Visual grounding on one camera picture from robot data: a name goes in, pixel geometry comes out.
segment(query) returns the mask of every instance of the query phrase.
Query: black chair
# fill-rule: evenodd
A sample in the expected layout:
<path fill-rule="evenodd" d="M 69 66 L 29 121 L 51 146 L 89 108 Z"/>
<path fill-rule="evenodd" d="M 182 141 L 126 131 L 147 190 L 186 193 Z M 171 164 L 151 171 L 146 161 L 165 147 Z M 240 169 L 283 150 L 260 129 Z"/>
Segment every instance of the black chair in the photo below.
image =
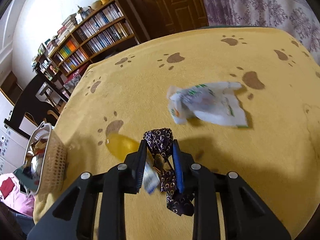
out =
<path fill-rule="evenodd" d="M 47 83 L 52 90 L 57 92 L 57 94 L 61 97 L 62 100 L 65 102 L 68 101 L 68 98 L 61 93 L 61 91 L 52 83 L 50 82 L 42 73 L 37 74 L 31 82 L 26 86 L 26 88 L 21 93 L 20 97 L 14 109 L 12 111 L 12 115 L 10 120 L 4 119 L 4 124 L 10 127 L 19 135 L 23 136 L 27 140 L 30 139 L 30 135 L 20 129 L 21 122 L 23 117 L 26 113 L 30 114 L 35 123 L 40 125 L 41 122 L 46 119 L 47 122 L 55 125 L 57 119 L 52 115 L 48 114 L 48 111 L 54 112 L 57 116 L 60 116 L 60 113 L 53 107 L 51 104 L 47 102 L 40 101 L 36 94 L 40 90 L 43 83 Z"/>

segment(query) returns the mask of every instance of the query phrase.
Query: yellow bedspread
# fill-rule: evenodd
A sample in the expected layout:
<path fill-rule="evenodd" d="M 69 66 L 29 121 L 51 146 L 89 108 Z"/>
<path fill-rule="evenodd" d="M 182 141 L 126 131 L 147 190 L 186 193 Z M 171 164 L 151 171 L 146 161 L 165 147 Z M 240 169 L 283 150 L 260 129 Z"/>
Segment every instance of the yellow bedspread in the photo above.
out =
<path fill-rule="evenodd" d="M 249 128 L 173 122 L 170 85 L 241 82 Z M 136 141 L 168 127 L 181 150 L 212 171 L 237 171 L 292 238 L 320 200 L 320 68 L 292 36 L 272 28 L 218 28 L 152 40 L 91 65 L 55 128 L 68 148 L 61 192 L 36 197 L 37 222 L 82 172 L 118 164 L 105 146 L 113 131 Z M 166 208 L 165 194 L 125 196 L 127 239 L 191 239 L 193 218 Z"/>

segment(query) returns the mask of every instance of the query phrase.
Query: purple floral curtain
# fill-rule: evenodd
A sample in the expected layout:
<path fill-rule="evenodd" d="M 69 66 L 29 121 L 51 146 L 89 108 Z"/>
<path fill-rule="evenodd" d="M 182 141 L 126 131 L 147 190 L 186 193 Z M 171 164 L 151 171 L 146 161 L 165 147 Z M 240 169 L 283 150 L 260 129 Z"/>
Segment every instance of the purple floral curtain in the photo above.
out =
<path fill-rule="evenodd" d="M 210 26 L 250 25 L 282 29 L 320 64 L 320 24 L 306 0 L 204 0 Z"/>

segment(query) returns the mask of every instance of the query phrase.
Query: metal screw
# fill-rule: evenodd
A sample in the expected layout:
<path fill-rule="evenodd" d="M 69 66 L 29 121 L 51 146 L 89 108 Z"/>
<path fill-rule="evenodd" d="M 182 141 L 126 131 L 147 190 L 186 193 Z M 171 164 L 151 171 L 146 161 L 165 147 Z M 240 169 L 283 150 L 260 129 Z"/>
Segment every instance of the metal screw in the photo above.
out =
<path fill-rule="evenodd" d="M 124 163 L 120 163 L 120 164 L 118 165 L 118 170 L 123 171 L 123 170 L 125 170 L 126 168 L 127 168 L 127 165 L 124 164 Z"/>
<path fill-rule="evenodd" d="M 201 169 L 201 165 L 198 164 L 198 163 L 194 163 L 194 164 L 191 165 L 191 169 L 193 169 L 193 170 L 199 170 L 199 169 Z"/>
<path fill-rule="evenodd" d="M 232 179 L 238 178 L 238 173 L 236 173 L 236 172 L 234 172 L 234 171 L 230 171 L 228 175 L 229 175 L 229 177 L 232 178 Z"/>
<path fill-rule="evenodd" d="M 90 173 L 84 172 L 81 174 L 81 179 L 88 179 L 88 178 L 90 178 L 90 176 L 91 176 Z"/>

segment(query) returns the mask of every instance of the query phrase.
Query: plastic basket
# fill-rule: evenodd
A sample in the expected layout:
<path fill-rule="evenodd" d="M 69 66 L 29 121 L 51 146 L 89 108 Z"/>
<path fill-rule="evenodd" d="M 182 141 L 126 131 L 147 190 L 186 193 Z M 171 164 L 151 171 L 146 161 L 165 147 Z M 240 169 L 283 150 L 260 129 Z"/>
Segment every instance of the plastic basket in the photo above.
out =
<path fill-rule="evenodd" d="M 55 131 L 52 130 L 50 123 L 42 122 L 33 132 L 26 154 L 30 149 L 30 145 L 41 138 L 48 139 L 48 142 L 44 152 L 39 187 L 36 192 L 31 191 L 32 195 L 47 194 L 61 190 L 63 184 L 67 149 Z"/>

